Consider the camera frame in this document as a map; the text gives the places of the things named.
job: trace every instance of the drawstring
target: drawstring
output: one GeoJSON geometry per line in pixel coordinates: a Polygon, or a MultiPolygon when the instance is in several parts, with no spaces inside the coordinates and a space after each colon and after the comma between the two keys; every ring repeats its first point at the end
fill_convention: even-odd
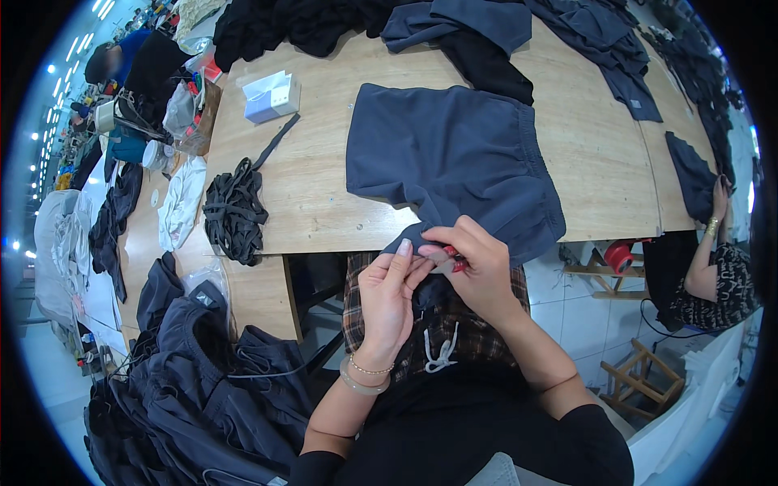
{"type": "Polygon", "coordinates": [[[424,371],[428,373],[438,372],[446,366],[456,365],[457,362],[449,361],[448,357],[454,352],[454,348],[457,345],[457,331],[459,330],[459,321],[457,321],[456,327],[454,327],[454,339],[451,341],[445,340],[443,345],[440,346],[440,356],[438,359],[433,359],[432,353],[429,350],[429,330],[424,330],[424,348],[427,353],[427,364],[424,365],[424,371]]]}

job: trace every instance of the hand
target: hand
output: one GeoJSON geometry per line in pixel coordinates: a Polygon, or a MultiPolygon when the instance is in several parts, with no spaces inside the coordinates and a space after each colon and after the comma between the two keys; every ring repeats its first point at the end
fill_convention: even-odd
{"type": "Polygon", "coordinates": [[[413,291],[435,268],[433,261],[412,255],[411,241],[402,240],[396,254],[378,255],[357,278],[365,340],[354,361],[364,369],[388,368],[411,333],[413,291]]]}
{"type": "MultiPolygon", "coordinates": [[[[467,259],[464,271],[445,275],[464,303],[486,322],[498,327],[524,311],[510,289],[508,246],[469,216],[460,216],[453,228],[436,226],[422,237],[451,245],[467,259]]],[[[419,254],[428,257],[438,250],[435,245],[422,245],[419,254]]]]}
{"type": "Polygon", "coordinates": [[[727,206],[729,206],[729,193],[724,187],[725,184],[727,187],[732,185],[727,176],[718,176],[713,185],[713,217],[719,222],[724,220],[724,216],[727,215],[727,206]]]}

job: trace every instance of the wooden table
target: wooden table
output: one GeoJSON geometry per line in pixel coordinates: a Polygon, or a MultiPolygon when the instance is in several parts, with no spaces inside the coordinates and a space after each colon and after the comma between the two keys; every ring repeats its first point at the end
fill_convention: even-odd
{"type": "MultiPolygon", "coordinates": [[[[613,98],[595,64],[535,17],[532,29],[532,39],[513,53],[511,62],[534,83],[538,144],[567,224],[562,241],[657,236],[664,229],[663,220],[673,222],[673,228],[683,226],[680,214],[685,215],[685,209],[678,203],[680,188],[672,162],[668,162],[664,131],[671,129],[695,147],[701,146],[707,139],[699,118],[685,119],[683,111],[683,116],[675,112],[685,103],[678,102],[675,88],[652,62],[647,81],[666,124],[635,122],[626,106],[613,98]],[[652,170],[653,161],[656,167],[652,170]],[[658,194],[668,203],[659,205],[658,194]]],[[[380,39],[367,39],[364,33],[341,37],[335,53],[326,59],[312,58],[284,43],[256,61],[239,60],[226,81],[223,78],[219,83],[223,95],[206,186],[215,175],[233,172],[243,157],[256,159],[290,118],[254,126],[243,117],[246,98],[241,87],[282,69],[302,83],[302,118],[261,170],[260,197],[270,214],[263,228],[264,253],[271,256],[256,267],[243,267],[226,258],[223,262],[237,329],[251,323],[278,337],[300,339],[283,255],[379,250],[418,221],[410,208],[395,209],[345,191],[345,143],[359,87],[372,82],[396,88],[446,89],[466,83],[441,51],[415,46],[390,54],[380,39]]],[[[705,145],[709,151],[710,144],[705,145]]],[[[709,152],[698,151],[703,158],[708,156],[709,152]]],[[[160,175],[151,177],[144,183],[138,208],[120,241],[128,293],[128,301],[120,308],[127,338],[137,334],[138,294],[153,260],[162,254],[156,209],[148,201],[158,188],[157,207],[161,205],[166,180],[160,175]]],[[[175,255],[179,274],[208,263],[213,250],[205,238],[202,215],[175,255]]]]}

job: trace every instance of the wooden chair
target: wooden chair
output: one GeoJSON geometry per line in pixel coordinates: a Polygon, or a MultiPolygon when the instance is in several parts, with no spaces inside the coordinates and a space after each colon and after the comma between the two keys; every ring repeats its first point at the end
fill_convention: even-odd
{"type": "MultiPolygon", "coordinates": [[[[643,261],[641,253],[633,253],[634,261],[643,261]]],[[[571,275],[589,275],[604,291],[595,292],[592,296],[595,299],[621,299],[621,300],[643,300],[648,299],[647,290],[624,291],[620,290],[625,278],[645,278],[646,272],[643,267],[629,267],[623,273],[617,274],[608,264],[605,263],[597,248],[591,251],[589,263],[586,265],[565,265],[562,269],[566,274],[571,275]],[[616,277],[616,284],[612,287],[603,277],[616,277]]]]}
{"type": "Polygon", "coordinates": [[[632,345],[638,352],[628,359],[619,368],[614,368],[606,362],[600,362],[602,369],[613,376],[615,381],[613,395],[601,394],[600,398],[613,408],[621,408],[631,414],[638,415],[646,420],[654,420],[662,415],[675,401],[681,396],[685,381],[678,376],[669,366],[665,365],[654,353],[649,351],[637,339],[632,339],[632,345]],[[660,371],[673,380],[673,383],[667,389],[662,391],[655,385],[648,382],[648,362],[652,361],[660,371]],[[640,373],[633,371],[633,367],[640,363],[640,373]],[[626,385],[626,390],[622,392],[622,385],[626,385]],[[633,393],[640,392],[651,400],[657,402],[657,407],[653,412],[641,410],[624,403],[633,393]]]}

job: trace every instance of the plaid shirt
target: plaid shirt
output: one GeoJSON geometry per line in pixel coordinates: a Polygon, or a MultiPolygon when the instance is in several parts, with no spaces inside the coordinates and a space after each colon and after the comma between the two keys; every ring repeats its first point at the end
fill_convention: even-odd
{"type": "MultiPolygon", "coordinates": [[[[370,265],[379,252],[351,253],[345,276],[343,296],[343,335],[345,351],[351,354],[365,338],[365,320],[359,300],[359,273],[370,265]]],[[[524,268],[510,270],[510,287],[527,313],[530,312],[527,296],[527,281],[524,268]]],[[[459,323],[457,343],[451,361],[497,361],[518,367],[507,344],[499,333],[476,313],[470,310],[456,292],[451,292],[432,309],[426,309],[417,316],[408,340],[400,350],[392,370],[392,382],[424,370],[427,362],[424,345],[424,330],[429,330],[429,349],[433,358],[440,356],[440,347],[454,338],[454,328],[459,323]]]]}

